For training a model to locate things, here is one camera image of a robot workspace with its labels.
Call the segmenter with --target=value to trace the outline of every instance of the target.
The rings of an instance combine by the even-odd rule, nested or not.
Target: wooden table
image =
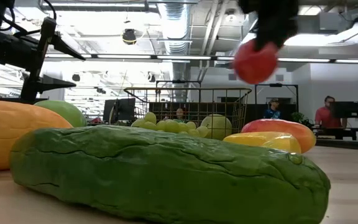
[[[307,156],[327,173],[332,183],[322,224],[358,224],[358,151],[315,147]],[[134,224],[27,190],[14,184],[9,172],[0,172],[0,224],[90,223]]]

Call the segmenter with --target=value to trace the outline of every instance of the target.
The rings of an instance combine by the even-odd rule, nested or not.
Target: man
[[[278,110],[280,103],[277,98],[270,100],[270,108],[265,111],[264,119],[280,119],[281,113]]]
[[[334,118],[331,114],[331,103],[335,102],[335,98],[327,96],[324,100],[325,106],[316,111],[316,124],[323,128],[346,128],[347,119]]]

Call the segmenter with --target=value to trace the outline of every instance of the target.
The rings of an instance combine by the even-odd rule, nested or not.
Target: metal wire basket
[[[133,104],[133,120],[153,112],[157,122],[175,119],[197,126],[211,114],[225,116],[231,133],[239,133],[246,122],[250,88],[126,88]],[[213,132],[218,127],[208,127]]]

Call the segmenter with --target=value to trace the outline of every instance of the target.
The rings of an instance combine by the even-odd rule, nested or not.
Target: blue shirt
[[[264,114],[265,119],[280,119],[280,112],[272,109],[267,109]]]

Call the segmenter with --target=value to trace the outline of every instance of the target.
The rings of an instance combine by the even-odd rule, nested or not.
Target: cucumber
[[[10,159],[17,184],[158,223],[317,224],[330,190],[300,154],[123,126],[38,129]]]

